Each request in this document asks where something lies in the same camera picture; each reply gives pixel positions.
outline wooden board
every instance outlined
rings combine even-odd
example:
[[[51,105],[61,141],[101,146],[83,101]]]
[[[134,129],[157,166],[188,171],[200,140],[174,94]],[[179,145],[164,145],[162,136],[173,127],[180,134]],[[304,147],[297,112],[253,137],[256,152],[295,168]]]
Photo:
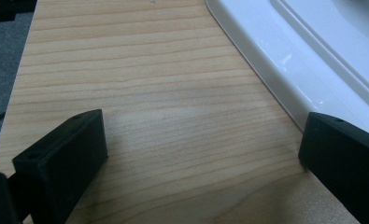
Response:
[[[109,158],[67,223],[356,223],[203,0],[38,1],[0,172],[96,108]]]

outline black clamp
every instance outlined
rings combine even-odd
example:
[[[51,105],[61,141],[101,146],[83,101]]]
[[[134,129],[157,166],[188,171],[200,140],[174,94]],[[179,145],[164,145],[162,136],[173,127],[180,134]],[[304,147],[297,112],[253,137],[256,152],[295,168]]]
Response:
[[[0,174],[0,224],[63,224],[107,158],[102,110],[68,119],[13,159]]]

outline screw hole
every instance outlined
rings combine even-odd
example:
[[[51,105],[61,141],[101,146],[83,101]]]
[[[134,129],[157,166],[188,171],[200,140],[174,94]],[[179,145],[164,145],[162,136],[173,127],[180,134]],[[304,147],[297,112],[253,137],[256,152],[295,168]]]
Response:
[[[27,156],[29,160],[34,160],[34,159],[37,159],[38,157],[39,157],[38,153],[32,153],[29,156]]]

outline white curved edge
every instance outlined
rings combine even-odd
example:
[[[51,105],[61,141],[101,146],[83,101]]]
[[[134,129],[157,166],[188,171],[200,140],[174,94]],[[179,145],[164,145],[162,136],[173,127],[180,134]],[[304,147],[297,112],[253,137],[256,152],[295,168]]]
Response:
[[[295,33],[268,0],[206,0],[206,5],[301,130],[308,113],[319,112],[369,132],[369,105]]]

